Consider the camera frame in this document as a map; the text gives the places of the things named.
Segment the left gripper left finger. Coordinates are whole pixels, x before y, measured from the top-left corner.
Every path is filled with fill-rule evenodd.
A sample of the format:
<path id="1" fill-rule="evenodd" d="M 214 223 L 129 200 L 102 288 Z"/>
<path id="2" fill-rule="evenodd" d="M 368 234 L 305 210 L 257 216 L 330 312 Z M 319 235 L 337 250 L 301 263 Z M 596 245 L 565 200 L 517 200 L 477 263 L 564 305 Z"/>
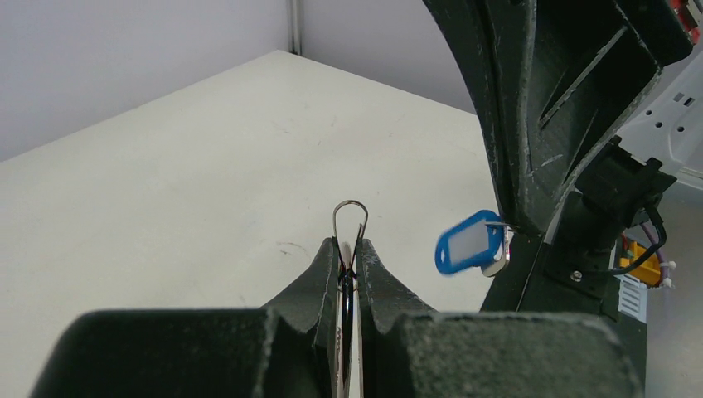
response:
<path id="1" fill-rule="evenodd" d="M 61 335 L 34 397 L 331 397 L 338 250 L 258 308 L 101 310 Z"/>

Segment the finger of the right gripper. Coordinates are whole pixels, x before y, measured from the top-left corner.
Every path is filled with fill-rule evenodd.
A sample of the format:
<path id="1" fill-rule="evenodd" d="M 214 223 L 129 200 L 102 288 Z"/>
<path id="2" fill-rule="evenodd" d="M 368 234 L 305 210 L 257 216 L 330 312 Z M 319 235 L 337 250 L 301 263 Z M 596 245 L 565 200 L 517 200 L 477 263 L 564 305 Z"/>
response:
<path id="1" fill-rule="evenodd" d="M 515 143 L 516 97 L 522 66 L 521 1 L 425 1 L 456 61 L 479 118 L 502 222 L 522 229 Z"/>
<path id="2" fill-rule="evenodd" d="M 693 41 L 669 1 L 486 1 L 482 131 L 502 219 L 539 234 L 580 171 Z"/>

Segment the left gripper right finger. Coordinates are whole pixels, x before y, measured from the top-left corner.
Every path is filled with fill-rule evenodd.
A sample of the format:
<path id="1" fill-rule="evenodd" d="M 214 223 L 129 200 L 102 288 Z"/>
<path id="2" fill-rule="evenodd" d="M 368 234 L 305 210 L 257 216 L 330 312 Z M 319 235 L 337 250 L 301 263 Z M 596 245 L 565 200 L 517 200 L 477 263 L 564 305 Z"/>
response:
<path id="1" fill-rule="evenodd" d="M 357 246 L 365 397 L 640 397 L 617 334 L 577 313 L 441 313 Z"/>

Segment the silver metal keyring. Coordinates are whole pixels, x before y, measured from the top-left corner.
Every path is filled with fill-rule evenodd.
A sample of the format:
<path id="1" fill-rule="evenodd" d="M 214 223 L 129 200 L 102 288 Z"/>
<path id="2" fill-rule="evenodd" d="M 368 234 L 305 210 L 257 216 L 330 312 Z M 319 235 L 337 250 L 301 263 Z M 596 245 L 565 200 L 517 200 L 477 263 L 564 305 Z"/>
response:
<path id="1" fill-rule="evenodd" d="M 354 241 L 343 240 L 339 236 L 337 215 L 345 206 L 358 206 L 363 211 L 363 220 L 359 223 Z M 368 210 L 358 200 L 342 201 L 332 212 L 332 243 L 337 253 L 334 397 L 348 397 L 350 395 L 357 281 L 355 261 L 357 246 L 363 241 L 368 218 Z"/>

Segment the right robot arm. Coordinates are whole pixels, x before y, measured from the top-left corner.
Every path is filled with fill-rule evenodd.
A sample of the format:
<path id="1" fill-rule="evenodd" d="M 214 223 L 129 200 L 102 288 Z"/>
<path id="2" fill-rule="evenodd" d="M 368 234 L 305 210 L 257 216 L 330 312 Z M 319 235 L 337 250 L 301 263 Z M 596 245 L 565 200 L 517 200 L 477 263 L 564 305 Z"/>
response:
<path id="1" fill-rule="evenodd" d="M 500 215 L 543 236 L 572 191 L 565 227 L 605 251 L 673 183 L 638 161 L 617 130 L 688 56 L 691 29 L 671 1 L 428 1 L 482 129 Z"/>

